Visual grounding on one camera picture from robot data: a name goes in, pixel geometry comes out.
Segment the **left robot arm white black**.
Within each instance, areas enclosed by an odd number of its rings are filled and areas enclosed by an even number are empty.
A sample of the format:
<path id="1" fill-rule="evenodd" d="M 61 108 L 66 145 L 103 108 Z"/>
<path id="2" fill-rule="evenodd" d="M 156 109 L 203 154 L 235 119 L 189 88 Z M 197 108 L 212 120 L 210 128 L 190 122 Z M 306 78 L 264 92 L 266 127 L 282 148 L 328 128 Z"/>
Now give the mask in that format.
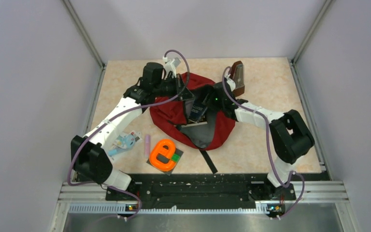
<path id="1" fill-rule="evenodd" d="M 176 72 L 177 58 L 164 58 L 164 64 L 148 62 L 138 82 L 129 87 L 117 106 L 93 130 L 71 141 L 71 168 L 90 181 L 117 189 L 124 200 L 134 197 L 136 188 L 131 177 L 114 168 L 107 152 L 123 130 L 147 108 L 157 106 L 157 97 L 167 102 L 185 100 L 188 81 Z"/>

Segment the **dark blue paperback book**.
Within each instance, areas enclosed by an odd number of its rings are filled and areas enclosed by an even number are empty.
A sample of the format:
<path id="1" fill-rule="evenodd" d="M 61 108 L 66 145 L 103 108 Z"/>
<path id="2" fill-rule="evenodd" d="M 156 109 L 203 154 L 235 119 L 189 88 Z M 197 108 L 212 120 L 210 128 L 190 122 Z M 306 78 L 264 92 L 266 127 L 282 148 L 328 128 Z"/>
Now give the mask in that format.
<path id="1" fill-rule="evenodd" d="M 202 126 L 208 124 L 207 113 L 208 107 L 199 100 L 184 101 L 184 113 L 186 123 L 181 128 Z"/>

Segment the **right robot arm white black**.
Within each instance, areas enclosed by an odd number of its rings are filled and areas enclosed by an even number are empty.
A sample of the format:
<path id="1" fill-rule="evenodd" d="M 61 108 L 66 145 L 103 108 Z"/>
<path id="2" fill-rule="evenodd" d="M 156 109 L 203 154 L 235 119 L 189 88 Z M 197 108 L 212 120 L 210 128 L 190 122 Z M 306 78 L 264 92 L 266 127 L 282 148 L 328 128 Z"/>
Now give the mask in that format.
<path id="1" fill-rule="evenodd" d="M 315 145 L 315 140 L 301 114 L 296 110 L 277 112 L 235 99 L 226 82 L 214 84 L 208 94 L 209 109 L 222 112 L 234 122 L 252 124 L 266 132 L 266 146 L 271 164 L 264 193 L 270 199 L 283 194 L 295 174 L 294 164 Z"/>

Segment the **red backpack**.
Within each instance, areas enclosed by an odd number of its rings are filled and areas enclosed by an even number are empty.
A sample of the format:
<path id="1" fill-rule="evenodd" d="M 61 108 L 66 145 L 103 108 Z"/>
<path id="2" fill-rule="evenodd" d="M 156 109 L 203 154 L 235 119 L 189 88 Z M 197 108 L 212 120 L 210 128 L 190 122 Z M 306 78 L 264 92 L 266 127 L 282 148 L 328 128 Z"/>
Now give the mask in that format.
<path id="1" fill-rule="evenodd" d="M 150 108 L 153 123 L 173 139 L 200 151 L 212 173 L 217 168 L 208 155 L 221 147 L 235 127 L 235 120 L 217 108 L 221 98 L 214 81 L 192 73 L 187 88 L 194 95 Z"/>

